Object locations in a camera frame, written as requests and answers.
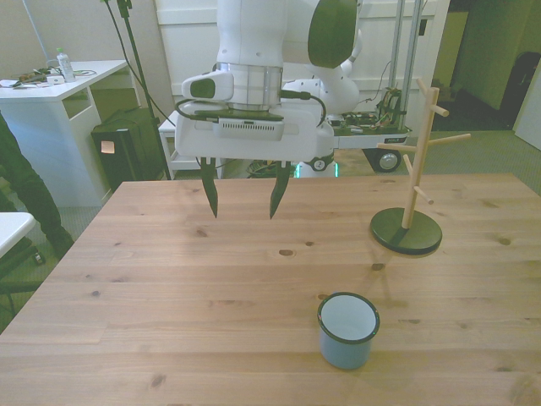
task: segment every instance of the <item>blue mug rim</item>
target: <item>blue mug rim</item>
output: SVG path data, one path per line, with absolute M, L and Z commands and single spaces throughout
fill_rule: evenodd
M 370 306 L 370 309 L 372 309 L 372 311 L 374 312 L 374 315 L 375 315 L 375 326 L 374 326 L 374 330 L 372 330 L 372 332 L 368 336 L 366 336 L 364 338 L 360 338 L 359 340 L 347 340 L 345 338 L 341 338 L 341 337 L 338 337 L 338 336 L 334 335 L 332 332 L 330 332 L 327 329 L 327 327 L 325 327 L 325 324 L 324 324 L 324 322 L 323 322 L 323 320 L 321 318 L 321 311 L 323 310 L 323 306 L 325 306 L 325 303 L 327 303 L 332 298 L 335 298 L 336 296 L 353 296 L 354 298 L 361 299 L 364 303 L 366 303 L 368 306 Z M 318 308 L 318 322 L 320 324 L 321 329 L 325 332 L 325 334 L 327 336 L 329 336 L 330 338 L 332 338 L 333 340 L 336 340 L 336 341 L 338 341 L 340 343 L 344 343 L 344 344 L 350 344 L 350 345 L 362 344 L 362 343 L 366 343 L 367 341 L 371 340 L 376 335 L 378 330 L 380 329 L 380 313 L 375 308 L 375 306 L 372 304 L 372 302 L 370 302 L 368 299 L 361 296 L 360 294 L 353 294 L 351 292 L 334 292 L 333 294 L 327 296 L 325 299 L 323 299 L 321 301 L 320 307 Z

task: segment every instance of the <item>wooden peg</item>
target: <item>wooden peg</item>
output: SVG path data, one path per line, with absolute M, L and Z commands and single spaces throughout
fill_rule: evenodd
M 434 204 L 434 201 L 432 199 L 430 199 L 428 197 L 428 195 L 426 193 L 423 192 L 423 190 L 421 188 L 419 188 L 418 186 L 413 186 L 413 189 L 415 189 L 415 191 L 417 193 L 419 193 L 419 196 L 421 196 L 423 199 L 425 199 L 427 201 L 427 203 L 429 205 L 433 205 Z
M 471 134 L 453 135 L 452 137 L 440 138 L 439 140 L 429 141 L 429 145 L 448 144 L 455 141 L 464 141 L 472 138 Z
M 440 106 L 430 106 L 430 110 L 433 112 L 439 114 L 442 117 L 449 117 L 449 111 L 445 110 L 444 108 L 441 108 Z
M 410 145 L 396 145 L 396 144 L 383 144 L 382 142 L 378 143 L 378 148 L 381 150 L 397 150 L 404 152 L 417 152 L 416 146 Z
M 409 156 L 404 155 L 404 163 L 406 164 L 408 173 L 411 175 L 413 168 L 412 168 L 412 162 L 409 160 Z
M 426 96 L 426 92 L 428 90 L 421 79 L 417 79 L 417 86 L 419 86 L 419 90 L 421 91 L 421 93 Z

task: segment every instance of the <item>wooden mug stand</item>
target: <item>wooden mug stand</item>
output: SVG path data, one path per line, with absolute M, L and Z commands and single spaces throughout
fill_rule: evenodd
M 419 211 L 415 211 L 418 195 L 430 205 L 434 204 L 434 201 L 420 188 L 429 146 L 467 140 L 471 137 L 470 134 L 463 134 L 440 140 L 430 140 L 434 115 L 438 113 L 440 116 L 447 117 L 449 112 L 436 104 L 440 89 L 437 87 L 427 89 L 420 79 L 417 79 L 417 83 L 425 97 L 423 125 L 419 131 L 417 146 L 378 144 L 378 148 L 381 149 L 415 153 L 413 165 L 409 157 L 404 155 L 404 162 L 410 175 L 406 207 L 394 207 L 380 211 L 370 223 L 372 234 L 380 244 L 395 252 L 408 255 L 426 255 L 436 251 L 443 237 L 441 228 L 436 221 Z

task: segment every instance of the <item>metal pole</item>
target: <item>metal pole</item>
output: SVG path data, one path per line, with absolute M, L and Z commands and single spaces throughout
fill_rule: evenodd
M 415 9 L 413 10 L 412 30 L 409 36 L 409 48 L 407 50 L 406 72 L 404 73 L 404 85 L 402 87 L 402 99 L 400 103 L 400 118 L 398 120 L 398 130 L 404 129 L 405 111 L 409 99 L 409 90 L 412 84 L 413 64 L 415 63 L 415 52 L 417 51 L 417 39 L 419 27 L 421 25 L 421 15 L 423 14 L 423 0 L 415 0 Z
M 28 17 L 30 18 L 30 23 L 32 24 L 32 27 L 34 28 L 34 31 L 36 32 L 37 40 L 40 43 L 41 50 L 43 51 L 43 54 L 45 55 L 45 65 L 49 64 L 49 61 L 56 61 L 56 59 L 49 59 L 49 55 L 47 55 L 47 51 L 45 49 L 45 46 L 43 45 L 43 40 L 41 39 L 40 33 L 38 32 L 36 28 L 36 23 L 34 23 L 34 19 L 32 18 L 32 14 L 30 13 L 30 9 L 28 8 L 28 5 L 26 4 L 26 0 L 23 0 L 23 4 L 26 8 L 26 13 L 28 14 Z
M 396 5 L 395 37 L 392 42 L 391 70 L 389 71 L 389 87 L 395 87 L 396 65 L 398 64 L 398 48 L 400 46 L 400 35 L 402 33 L 402 17 L 404 15 L 404 3 L 406 0 L 398 0 Z

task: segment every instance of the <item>floor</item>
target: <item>floor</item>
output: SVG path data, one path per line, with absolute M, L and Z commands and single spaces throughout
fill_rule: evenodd
M 459 91 L 454 101 L 440 101 L 438 105 L 450 115 L 444 118 L 436 114 L 433 131 L 504 131 L 512 127 L 497 110 L 465 91 Z

